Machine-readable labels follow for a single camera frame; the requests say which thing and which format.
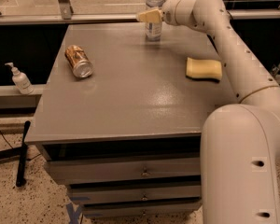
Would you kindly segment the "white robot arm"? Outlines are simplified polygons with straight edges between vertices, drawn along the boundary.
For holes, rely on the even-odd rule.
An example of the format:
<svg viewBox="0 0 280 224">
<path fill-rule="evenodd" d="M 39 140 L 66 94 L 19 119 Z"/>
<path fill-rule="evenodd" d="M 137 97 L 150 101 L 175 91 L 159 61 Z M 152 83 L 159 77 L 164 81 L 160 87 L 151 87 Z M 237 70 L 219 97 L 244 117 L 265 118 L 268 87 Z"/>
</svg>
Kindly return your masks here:
<svg viewBox="0 0 280 224">
<path fill-rule="evenodd" d="M 236 96 L 203 125 L 203 224 L 280 224 L 280 86 L 233 30 L 223 1 L 165 0 L 136 18 L 210 35 Z"/>
</svg>

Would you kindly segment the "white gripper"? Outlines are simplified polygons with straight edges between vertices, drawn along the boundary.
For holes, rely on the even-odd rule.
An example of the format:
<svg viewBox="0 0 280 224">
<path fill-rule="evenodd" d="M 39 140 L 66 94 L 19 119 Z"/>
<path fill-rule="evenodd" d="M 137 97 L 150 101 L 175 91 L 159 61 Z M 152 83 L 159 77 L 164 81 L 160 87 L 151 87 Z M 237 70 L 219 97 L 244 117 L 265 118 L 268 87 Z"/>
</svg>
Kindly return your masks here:
<svg viewBox="0 0 280 224">
<path fill-rule="evenodd" d="M 189 23 L 189 0 L 165 0 L 161 11 L 152 8 L 136 14 L 139 22 L 160 23 L 163 20 L 170 25 L 187 25 Z"/>
</svg>

